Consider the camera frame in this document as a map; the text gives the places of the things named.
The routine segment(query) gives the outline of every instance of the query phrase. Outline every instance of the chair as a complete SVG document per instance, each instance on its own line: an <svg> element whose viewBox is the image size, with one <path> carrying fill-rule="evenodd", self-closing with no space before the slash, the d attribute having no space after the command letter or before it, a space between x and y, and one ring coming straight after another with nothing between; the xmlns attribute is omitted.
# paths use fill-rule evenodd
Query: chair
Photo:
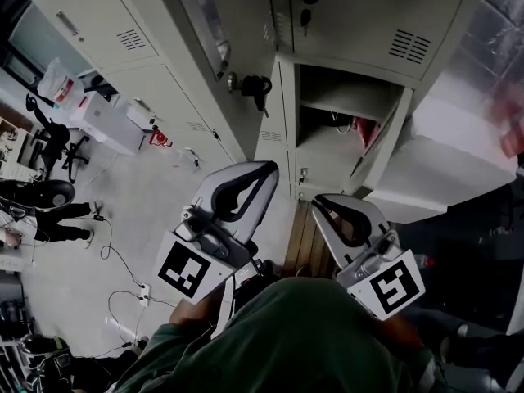
<svg viewBox="0 0 524 393"><path fill-rule="evenodd" d="M43 129L35 133L31 145L33 145L35 140L43 140L47 142L45 148L39 153L46 165L45 179L49 179L49 174L51 173L56 161L61 160L62 154L65 153L65 161L62 165L62 169L67 169L69 181L75 183L75 180L72 178L73 160L79 159L82 160L84 164L89 163L89 159L76 154L82 143L89 141L89 137L83 136L77 143L70 143L68 148L67 143L71 138L71 134L65 125L57 124L52 120L49 121L40 108L38 108L36 99L29 94L25 99L25 108L29 112L34 111L34 116L40 124L43 125Z"/></svg>

